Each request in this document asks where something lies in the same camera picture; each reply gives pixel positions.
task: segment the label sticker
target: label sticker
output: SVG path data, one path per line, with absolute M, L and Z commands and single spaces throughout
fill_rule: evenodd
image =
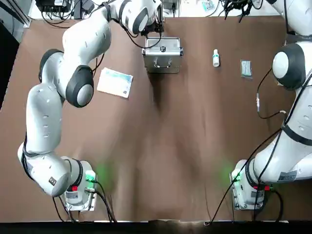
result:
M 55 6 L 63 6 L 64 0 L 54 0 L 54 5 Z
M 69 199 L 78 198 L 78 192 L 66 192 L 66 198 Z
M 258 192 L 258 197 L 263 196 L 264 190 Z M 257 192 L 252 192 L 252 197 L 255 197 Z
M 280 182 L 280 183 L 291 182 L 291 181 L 294 181 L 294 179 L 296 179 L 296 176 L 297 176 L 297 171 L 292 171 L 292 172 L 287 172 L 287 173 L 281 172 L 277 182 Z
M 52 176 L 49 179 L 49 183 L 52 184 L 53 186 L 57 183 L 57 180 L 54 179 Z

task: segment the case handle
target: case handle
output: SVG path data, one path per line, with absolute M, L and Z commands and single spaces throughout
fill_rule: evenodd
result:
M 171 64 L 172 64 L 171 59 L 170 59 L 169 62 L 168 62 L 168 66 L 164 66 L 164 67 L 159 66 L 159 65 L 157 64 L 157 59 L 155 59 L 155 61 L 154 61 L 154 67 L 155 67 L 155 68 L 169 68 L 169 67 L 171 67 Z

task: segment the cable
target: cable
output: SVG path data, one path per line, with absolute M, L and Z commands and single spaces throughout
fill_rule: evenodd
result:
M 205 16 L 205 17 L 212 16 L 212 15 L 217 11 L 217 9 L 219 8 L 220 2 L 221 2 L 221 0 L 218 1 L 218 4 L 217 4 L 217 6 L 216 6 L 214 12 L 212 12 L 210 15 L 207 15 L 207 16 Z
M 291 119 L 291 117 L 292 117 L 292 115 L 293 115 L 293 111 L 294 111 L 294 109 L 295 109 L 295 107 L 296 107 L 296 105 L 297 105 L 297 103 L 298 103 L 298 101 L 299 101 L 299 99 L 300 99 L 300 97 L 301 97 L 303 91 L 304 91 L 304 90 L 306 89 L 306 87 L 308 86 L 308 83 L 310 82 L 311 78 L 312 78 L 312 72 L 311 72 L 309 78 L 308 78 L 308 79 L 306 80 L 306 82 L 303 84 L 303 86 L 302 86 L 302 88 L 301 88 L 301 90 L 300 90 L 300 92 L 299 92 L 299 94 L 298 94 L 298 97 L 295 99 L 295 101 L 294 101 L 294 103 L 293 103 L 293 106 L 292 106 L 292 108 L 291 108 L 291 111 L 290 111 L 290 113 L 289 113 L 287 119 L 285 120 L 284 125 L 286 125 L 286 124 L 289 122 L 289 120 Z
M 66 212 L 66 213 L 68 214 L 68 216 L 70 217 L 71 221 L 72 221 L 73 223 L 77 223 L 77 221 L 73 218 L 72 212 L 71 212 L 71 211 L 67 211 L 67 209 L 66 209 L 66 207 L 65 207 L 65 205 L 64 205 L 64 203 L 63 203 L 63 201 L 62 201 L 62 199 L 60 198 L 60 196 L 59 196 L 58 198 L 59 198 L 60 202 L 62 203 L 62 206 L 63 206 L 65 212 Z
M 90 0 L 94 5 L 99 6 L 99 4 L 95 3 L 94 1 Z
M 10 5 L 11 10 L 13 11 L 11 4 L 7 0 L 6 2 L 8 3 L 8 5 Z M 12 36 L 14 34 L 14 30 L 15 30 L 15 22 L 14 22 L 14 17 L 12 16 L 12 33 L 11 33 Z
M 285 11 L 286 33 L 288 34 L 289 33 L 289 27 L 288 27 L 286 0 L 284 0 L 284 11 Z
M 256 93 L 256 103 L 257 103 L 257 114 L 258 116 L 261 118 L 261 119 L 269 119 L 269 118 L 272 118 L 278 114 L 284 114 L 285 115 L 285 118 L 287 117 L 286 116 L 286 111 L 284 110 L 281 110 L 281 111 L 278 111 L 270 116 L 267 116 L 267 117 L 262 117 L 261 114 L 260 114 L 260 97 L 259 97 L 259 89 L 260 89 L 260 86 L 262 84 L 262 82 L 265 80 L 265 78 L 268 76 L 268 74 L 272 71 L 272 68 L 269 69 L 269 71 L 265 74 L 265 76 L 262 78 L 262 80 L 260 81 L 258 87 L 257 87 L 257 93 Z
M 161 40 L 161 32 L 159 33 L 159 40 L 154 44 L 154 45 L 151 45 L 151 46 L 148 46 L 148 47 L 144 47 L 144 46 L 140 46 L 138 45 L 133 39 L 132 37 L 130 36 L 130 33 L 128 30 L 126 30 L 126 33 L 127 35 L 129 36 L 130 40 L 133 42 L 134 45 L 136 45 L 137 47 L 141 48 L 141 49 L 150 49 L 150 48 L 153 48 L 154 46 L 156 46 L 160 40 Z
M 278 141 L 279 141 L 279 138 L 281 136 L 282 132 L 280 131 L 278 136 L 277 136 L 277 140 L 276 140 L 276 143 L 274 144 L 274 147 L 273 147 L 273 150 L 271 152 L 271 155 L 265 165 L 265 167 L 263 168 L 262 172 L 260 173 L 259 177 L 258 177 L 258 186 L 257 186 L 257 192 L 256 192 L 256 195 L 255 195 L 255 202 L 254 202 L 254 208 L 253 208 L 253 221 L 255 221 L 255 218 L 256 218 L 256 211 L 255 211 L 255 207 L 257 205 L 257 201 L 258 201 L 258 196 L 259 196 L 259 187 L 260 187 L 260 181 L 261 181 L 261 177 L 263 175 L 263 173 L 265 172 L 265 170 L 267 169 L 269 163 L 271 162 L 271 159 L 273 157 L 273 154 L 275 152 L 275 149 L 277 147 L 277 144 L 278 144 Z
M 98 184 L 98 185 L 101 187 L 102 192 L 103 192 L 103 198 L 107 201 L 106 195 L 105 195 L 105 191 L 104 191 L 104 188 L 103 188 L 103 186 L 101 185 L 101 183 L 98 182 L 97 180 L 92 180 L 92 181 L 90 181 L 90 182 L 95 183 L 95 184 Z M 112 222 L 112 221 L 114 220 L 114 218 L 115 218 L 114 212 L 110 210 L 110 207 L 109 207 L 108 203 L 106 203 L 105 205 L 106 205 L 106 210 L 107 210 L 108 218 L 109 218 L 110 222 Z
M 233 216 L 233 223 L 235 223 L 233 195 L 231 195 L 231 198 L 232 198 L 232 216 Z
M 55 25 L 56 23 L 51 23 L 51 22 L 49 22 L 49 21 L 46 20 L 46 18 L 43 16 L 43 12 L 42 12 L 42 11 L 41 11 L 41 16 L 42 16 L 42 18 L 43 18 L 43 20 L 44 20 L 45 22 L 47 22 L 49 25 L 51 25 L 51 26 L 53 26 L 53 27 L 56 27 L 56 28 L 64 28 L 64 29 L 70 28 L 70 27 L 57 26 L 57 25 Z
M 283 213 L 284 213 L 284 202 L 283 202 L 281 194 L 278 191 L 272 190 L 272 192 L 275 193 L 279 199 L 279 213 L 278 213 L 277 219 L 275 220 L 275 222 L 279 222 L 283 216 Z
M 228 187 L 228 189 L 226 190 L 223 198 L 221 199 L 220 203 L 219 203 L 219 206 L 212 218 L 212 220 L 208 223 L 208 225 L 211 225 L 212 222 L 214 221 L 215 217 L 216 217 L 216 214 L 218 213 L 220 207 L 221 207 L 221 204 L 226 196 L 226 194 L 228 193 L 228 191 L 231 189 L 232 185 L 234 184 L 234 182 L 236 181 L 236 178 L 239 176 L 239 174 L 241 173 L 241 171 L 245 168 L 245 166 L 247 165 L 247 163 L 250 161 L 250 159 L 252 158 L 252 156 L 258 151 L 258 149 L 264 144 L 266 143 L 269 139 L 271 139 L 273 136 L 275 136 L 279 131 L 281 131 L 281 128 L 279 128 L 276 132 L 274 132 L 272 135 L 270 135 L 268 138 L 266 138 L 260 145 L 257 146 L 257 148 L 252 152 L 252 154 L 249 156 L 249 158 L 246 160 L 246 162 L 244 163 L 244 165 L 242 166 L 242 168 L 240 169 L 239 173 L 235 176 L 235 178 L 233 179 L 233 181 L 231 182 L 230 186 Z
M 111 210 L 109 209 L 109 206 L 108 206 L 108 203 L 107 203 L 106 198 L 105 198 L 99 191 L 95 191 L 95 193 L 96 193 L 97 195 L 99 195 L 100 198 L 103 200 L 103 202 L 104 202 L 104 204 L 105 204 L 105 206 L 106 206 L 107 212 L 108 212 L 108 216 L 110 216 L 111 219 L 112 219 L 115 223 L 117 223 L 117 220 L 115 219 L 115 216 L 112 214 Z
M 256 7 L 254 6 L 254 2 L 252 2 L 252 3 L 253 3 L 253 7 L 254 7 L 256 10 L 260 10 L 260 8 L 261 8 L 262 5 L 263 5 L 263 0 L 261 1 L 261 4 L 260 4 L 259 8 L 256 8 Z
M 172 3 L 172 13 L 175 17 L 175 14 L 176 14 L 176 4 L 175 3 Z
M 221 14 L 224 12 L 224 9 L 219 13 L 218 17 L 221 16 Z
M 65 222 L 64 219 L 62 219 L 61 216 L 59 215 L 59 210 L 58 210 L 57 204 L 55 203 L 54 197 L 52 198 L 52 200 L 53 200 L 53 203 L 54 203 L 54 207 L 55 207 L 55 209 L 56 209 L 56 211 L 57 211 L 57 213 L 58 213 L 59 219 L 60 219 L 62 222 Z
M 103 55 L 102 55 L 102 57 L 101 57 L 101 60 L 100 60 L 99 63 L 98 63 L 98 57 L 97 57 L 97 59 L 96 59 L 96 67 L 92 70 L 92 72 L 93 72 L 93 77 L 95 76 L 95 74 L 96 74 L 96 72 L 97 72 L 97 68 L 100 67 L 100 65 L 101 65 L 101 63 L 102 63 L 102 61 L 103 61 L 103 58 L 104 58 L 104 53 L 103 53 Z

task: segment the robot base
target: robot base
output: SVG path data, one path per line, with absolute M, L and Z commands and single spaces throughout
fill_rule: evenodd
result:
M 94 211 L 96 206 L 97 194 L 85 191 L 86 188 L 96 189 L 97 184 L 88 182 L 87 175 L 94 175 L 97 180 L 95 172 L 92 170 L 91 165 L 87 161 L 80 161 L 83 167 L 83 175 L 81 183 L 77 191 L 64 193 L 66 209 L 69 211 Z
M 235 176 L 232 175 L 232 173 L 230 173 L 230 182 L 233 182 L 233 179 Z M 242 186 L 242 181 L 236 181 L 233 183 L 232 185 L 232 201 L 233 201 L 233 207 L 235 210 L 253 210 L 254 209 L 254 204 L 248 204 L 244 201 L 244 197 L 243 197 L 243 190 L 242 190 L 243 186 Z M 261 207 L 263 206 L 263 202 L 258 202 L 258 204 L 256 205 L 256 209 L 261 209 Z

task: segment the small package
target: small package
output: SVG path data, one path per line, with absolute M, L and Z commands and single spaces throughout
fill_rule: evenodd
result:
M 97 90 L 108 94 L 129 97 L 133 76 L 104 68 L 99 76 Z
M 240 61 L 240 76 L 247 79 L 253 78 L 252 62 L 247 60 Z

